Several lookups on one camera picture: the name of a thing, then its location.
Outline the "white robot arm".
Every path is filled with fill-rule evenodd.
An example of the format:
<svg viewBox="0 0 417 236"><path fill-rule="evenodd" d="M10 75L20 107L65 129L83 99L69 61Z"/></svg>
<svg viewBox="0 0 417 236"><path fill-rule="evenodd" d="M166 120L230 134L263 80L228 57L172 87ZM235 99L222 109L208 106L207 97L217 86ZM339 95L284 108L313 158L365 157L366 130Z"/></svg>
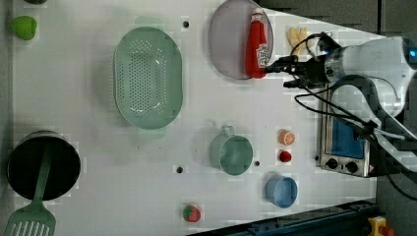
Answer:
<svg viewBox="0 0 417 236"><path fill-rule="evenodd" d="M406 174L416 172L416 134L397 120L416 80L416 47L401 36L383 37L341 46L317 33L318 53L306 62L294 54L281 57L263 71L287 73L286 88L305 89L328 97L326 115L357 130L360 136L399 164Z"/></svg>

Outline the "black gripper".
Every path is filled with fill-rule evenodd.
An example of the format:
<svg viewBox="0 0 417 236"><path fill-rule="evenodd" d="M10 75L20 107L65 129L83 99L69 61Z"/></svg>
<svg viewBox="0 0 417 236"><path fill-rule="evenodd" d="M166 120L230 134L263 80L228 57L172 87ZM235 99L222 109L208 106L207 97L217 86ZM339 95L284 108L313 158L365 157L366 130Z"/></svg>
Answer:
<svg viewBox="0 0 417 236"><path fill-rule="evenodd" d="M322 87L328 83L325 73L326 56L313 57L307 62L298 62L296 55L280 57L265 68L266 73L290 73L296 80L284 82L288 89Z"/></svg>

